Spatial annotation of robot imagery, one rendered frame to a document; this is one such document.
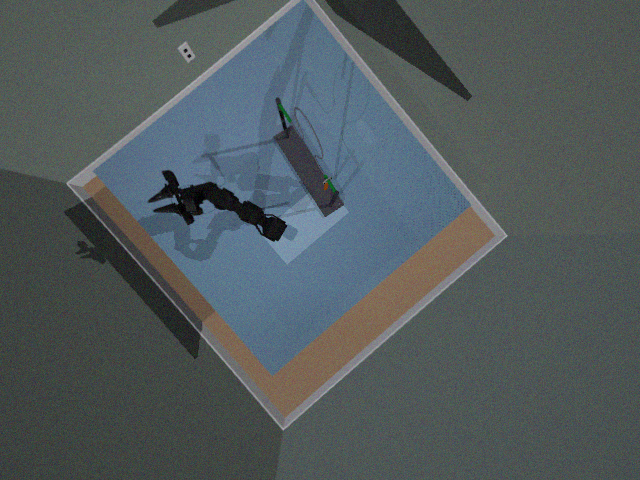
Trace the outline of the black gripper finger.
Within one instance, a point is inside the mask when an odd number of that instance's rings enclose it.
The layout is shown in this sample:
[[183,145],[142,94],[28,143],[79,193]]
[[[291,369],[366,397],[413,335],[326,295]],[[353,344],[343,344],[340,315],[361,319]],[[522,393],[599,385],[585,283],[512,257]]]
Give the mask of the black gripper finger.
[[176,213],[182,216],[175,203],[155,209],[154,213]]
[[168,186],[165,184],[165,188],[162,189],[156,196],[153,196],[151,199],[149,199],[147,202],[148,203],[154,203],[166,198],[173,198],[170,189],[168,188]]

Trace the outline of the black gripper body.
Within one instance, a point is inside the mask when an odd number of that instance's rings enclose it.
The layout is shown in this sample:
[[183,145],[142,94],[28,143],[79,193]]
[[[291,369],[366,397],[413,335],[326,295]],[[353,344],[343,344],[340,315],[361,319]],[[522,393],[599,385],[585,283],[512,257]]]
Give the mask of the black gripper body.
[[[167,186],[170,189],[172,196],[175,195],[175,197],[176,197],[176,199],[178,201],[178,204],[176,206],[178,207],[180,213],[182,214],[183,219],[185,220],[187,225],[192,224],[194,222],[192,214],[191,214],[191,212],[187,212],[186,211],[186,207],[185,207],[184,203],[182,203],[183,202],[183,198],[185,197],[183,191],[189,191],[189,190],[199,191],[200,195],[198,195],[198,199],[204,201],[202,193],[201,193],[199,187],[197,185],[196,186],[191,185],[189,188],[185,188],[185,189],[179,188],[178,189],[179,184],[178,184],[178,181],[177,181],[176,176],[173,173],[173,171],[164,170],[162,172],[163,172],[163,174],[165,176],[166,181],[169,184]],[[178,194],[180,194],[181,197],[179,197]]]

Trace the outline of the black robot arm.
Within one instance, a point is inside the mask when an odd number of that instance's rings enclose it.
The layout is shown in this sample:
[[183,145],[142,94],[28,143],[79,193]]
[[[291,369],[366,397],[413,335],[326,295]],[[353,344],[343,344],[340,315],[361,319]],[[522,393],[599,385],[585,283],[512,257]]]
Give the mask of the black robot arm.
[[[226,188],[220,189],[217,184],[208,182],[197,185],[202,193],[204,200],[209,200],[214,204],[215,208],[219,210],[234,211],[239,215],[239,218],[254,225],[259,233],[267,239],[275,242],[279,241],[284,233],[287,225],[282,219],[276,217],[273,214],[264,214],[262,208],[251,203],[250,201],[244,201],[243,204],[239,202],[239,198],[234,196],[234,193]],[[202,208],[199,205],[202,204],[202,200],[198,199],[200,195],[199,191],[183,191],[185,197],[183,203],[187,212],[191,212],[193,216],[198,216],[203,213]],[[202,202],[202,203],[201,203]],[[273,216],[267,218],[266,216]],[[275,217],[275,218],[274,218]],[[277,218],[277,219],[276,219]],[[262,233],[257,226],[262,227]]]

